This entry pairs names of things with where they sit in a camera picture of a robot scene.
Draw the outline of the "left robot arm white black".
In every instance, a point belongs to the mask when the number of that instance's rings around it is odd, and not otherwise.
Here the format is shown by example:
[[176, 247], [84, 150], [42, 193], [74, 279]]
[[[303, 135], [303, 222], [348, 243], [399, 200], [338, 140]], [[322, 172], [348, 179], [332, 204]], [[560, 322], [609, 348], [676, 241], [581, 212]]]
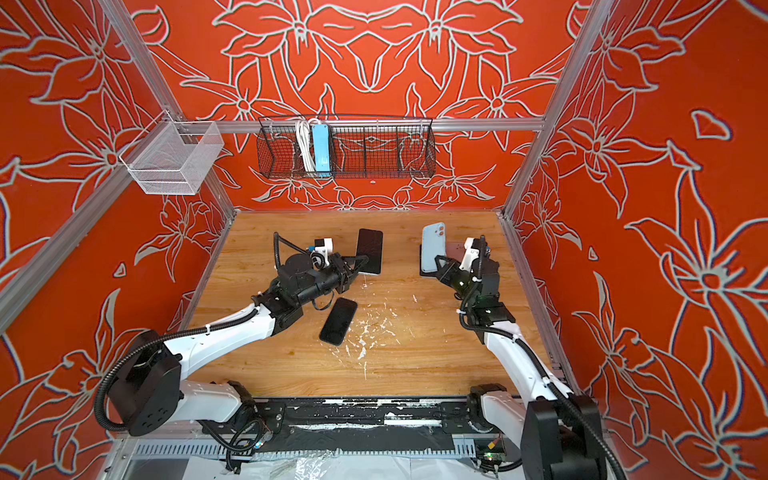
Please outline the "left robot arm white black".
[[200, 383], [191, 375], [213, 361], [293, 326], [305, 305], [343, 294], [369, 263], [367, 254], [343, 256], [331, 239], [301, 248], [273, 236], [275, 278], [243, 309], [203, 327], [160, 335], [140, 334], [113, 362], [93, 400], [97, 423], [133, 437], [167, 423], [199, 422], [219, 434], [254, 415], [253, 399], [240, 383]]

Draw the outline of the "black smartphone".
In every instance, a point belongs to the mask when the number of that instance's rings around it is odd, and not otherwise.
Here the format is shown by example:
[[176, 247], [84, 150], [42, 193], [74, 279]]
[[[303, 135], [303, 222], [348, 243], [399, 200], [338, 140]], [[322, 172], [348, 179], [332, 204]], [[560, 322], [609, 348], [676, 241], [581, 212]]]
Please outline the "black smartphone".
[[361, 228], [357, 240], [357, 256], [366, 256], [367, 262], [359, 269], [363, 274], [380, 275], [383, 257], [383, 232]]
[[358, 303], [346, 298], [337, 299], [319, 333], [322, 342], [340, 346], [358, 309]]

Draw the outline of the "pink phone case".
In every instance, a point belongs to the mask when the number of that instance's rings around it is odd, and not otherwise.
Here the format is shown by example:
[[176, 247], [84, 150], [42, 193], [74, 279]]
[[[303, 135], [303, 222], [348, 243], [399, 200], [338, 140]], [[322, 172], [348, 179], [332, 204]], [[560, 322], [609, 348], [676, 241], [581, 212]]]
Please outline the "pink phone case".
[[463, 260], [466, 249], [461, 242], [448, 242], [446, 244], [446, 256], [458, 262]]

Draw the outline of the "light blue phone case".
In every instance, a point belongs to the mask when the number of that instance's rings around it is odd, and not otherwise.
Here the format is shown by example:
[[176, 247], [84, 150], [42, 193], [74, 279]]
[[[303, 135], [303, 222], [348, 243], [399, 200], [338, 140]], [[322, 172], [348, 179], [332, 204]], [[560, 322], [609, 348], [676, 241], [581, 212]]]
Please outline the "light blue phone case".
[[427, 270], [435, 265], [436, 255], [446, 255], [445, 230], [443, 222], [429, 224], [422, 229], [420, 268]]

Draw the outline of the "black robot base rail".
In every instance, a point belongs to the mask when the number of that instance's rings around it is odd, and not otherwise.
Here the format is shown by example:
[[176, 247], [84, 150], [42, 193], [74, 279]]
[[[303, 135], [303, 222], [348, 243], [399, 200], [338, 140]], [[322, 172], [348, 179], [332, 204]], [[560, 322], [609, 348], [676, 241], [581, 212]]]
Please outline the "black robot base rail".
[[474, 454], [477, 442], [500, 430], [479, 417], [466, 396], [258, 398], [223, 423], [200, 422], [206, 434], [261, 439], [259, 452]]

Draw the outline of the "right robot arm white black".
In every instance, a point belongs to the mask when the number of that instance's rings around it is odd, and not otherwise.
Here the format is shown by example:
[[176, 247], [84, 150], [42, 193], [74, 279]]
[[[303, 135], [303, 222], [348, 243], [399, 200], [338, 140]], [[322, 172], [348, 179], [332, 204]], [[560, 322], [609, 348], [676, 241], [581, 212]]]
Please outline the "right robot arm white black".
[[460, 326], [477, 335], [516, 389], [510, 394], [498, 385], [478, 386], [469, 395], [474, 427], [498, 429], [520, 452], [511, 462], [481, 455], [478, 469], [494, 474], [521, 469], [527, 479], [626, 478], [603, 436], [596, 402], [556, 378], [502, 302], [499, 264], [485, 238], [467, 238], [462, 257], [455, 259], [447, 254], [442, 227], [429, 225], [419, 258], [421, 275], [453, 290]]

